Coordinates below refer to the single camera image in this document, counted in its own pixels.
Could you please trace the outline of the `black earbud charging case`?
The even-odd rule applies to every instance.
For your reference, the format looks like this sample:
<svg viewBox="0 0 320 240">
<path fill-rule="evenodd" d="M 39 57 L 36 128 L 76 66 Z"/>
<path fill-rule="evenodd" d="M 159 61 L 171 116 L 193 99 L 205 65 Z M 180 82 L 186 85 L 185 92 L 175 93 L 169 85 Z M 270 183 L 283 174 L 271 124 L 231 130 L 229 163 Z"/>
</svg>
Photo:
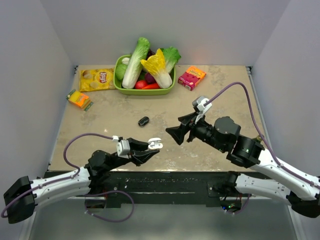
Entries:
<svg viewBox="0 0 320 240">
<path fill-rule="evenodd" d="M 150 118 L 148 116 L 144 116 L 138 121 L 137 124 L 139 127 L 144 127 L 149 123 L 149 121 L 150 121 Z"/>
</svg>

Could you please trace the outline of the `white earbud charging case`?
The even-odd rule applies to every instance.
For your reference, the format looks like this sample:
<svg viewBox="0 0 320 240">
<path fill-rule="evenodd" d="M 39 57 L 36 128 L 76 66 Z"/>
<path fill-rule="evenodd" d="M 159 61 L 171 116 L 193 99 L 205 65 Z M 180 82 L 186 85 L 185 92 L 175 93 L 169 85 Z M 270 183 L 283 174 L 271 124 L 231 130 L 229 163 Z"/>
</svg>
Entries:
<svg viewBox="0 0 320 240">
<path fill-rule="evenodd" d="M 159 137 L 153 137 L 148 140 L 149 150 L 160 150 L 163 148 L 162 139 Z"/>
</svg>

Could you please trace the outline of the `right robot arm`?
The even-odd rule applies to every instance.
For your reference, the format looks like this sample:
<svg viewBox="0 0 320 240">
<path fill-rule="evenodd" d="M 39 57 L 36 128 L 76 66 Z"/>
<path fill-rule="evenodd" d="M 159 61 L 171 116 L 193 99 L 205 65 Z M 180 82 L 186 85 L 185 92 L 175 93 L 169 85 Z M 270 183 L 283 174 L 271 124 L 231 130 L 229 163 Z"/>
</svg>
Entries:
<svg viewBox="0 0 320 240">
<path fill-rule="evenodd" d="M 213 187 L 217 192 L 226 197 L 236 194 L 258 195 L 282 201 L 302 216 L 319 217 L 319 177 L 306 174 L 274 158 L 258 139 L 241 135 L 241 127 L 228 116 L 218 118 L 214 125 L 207 123 L 204 118 L 196 121 L 195 113 L 179 117 L 178 121 L 179 126 L 165 130 L 178 145 L 199 139 L 221 153 L 226 153 L 226 159 L 232 164 L 267 177 L 261 179 L 229 171 L 226 179 Z"/>
</svg>

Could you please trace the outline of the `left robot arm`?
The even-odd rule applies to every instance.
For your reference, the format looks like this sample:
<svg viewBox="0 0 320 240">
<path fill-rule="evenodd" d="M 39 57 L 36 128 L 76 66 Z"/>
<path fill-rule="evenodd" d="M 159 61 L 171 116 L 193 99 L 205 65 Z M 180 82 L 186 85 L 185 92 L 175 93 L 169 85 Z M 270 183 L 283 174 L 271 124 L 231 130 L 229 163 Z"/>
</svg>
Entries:
<svg viewBox="0 0 320 240">
<path fill-rule="evenodd" d="M 9 224 L 16 224 L 31 217 L 38 208 L 59 200 L 117 194 L 117 189 L 106 187 L 109 172 L 128 163 L 139 167 L 163 148 L 158 137 L 143 142 L 114 135 L 110 140 L 116 143 L 116 151 L 96 150 L 85 166 L 79 167 L 67 160 L 73 171 L 48 178 L 31 180 L 23 176 L 16 180 L 3 195 L 5 207 L 0 216 Z"/>
</svg>

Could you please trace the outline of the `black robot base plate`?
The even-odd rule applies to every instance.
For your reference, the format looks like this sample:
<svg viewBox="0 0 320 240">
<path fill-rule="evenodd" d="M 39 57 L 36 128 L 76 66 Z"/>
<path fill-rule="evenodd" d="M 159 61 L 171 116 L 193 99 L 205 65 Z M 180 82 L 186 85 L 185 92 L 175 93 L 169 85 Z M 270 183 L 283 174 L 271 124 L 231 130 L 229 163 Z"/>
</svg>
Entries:
<svg viewBox="0 0 320 240">
<path fill-rule="evenodd" d="M 232 184 L 234 172 L 187 171 L 110 171 L 103 186 L 92 187 L 90 194 L 109 193 L 107 208 L 134 202 L 153 205 L 205 205 L 220 207 L 240 196 Z"/>
</svg>

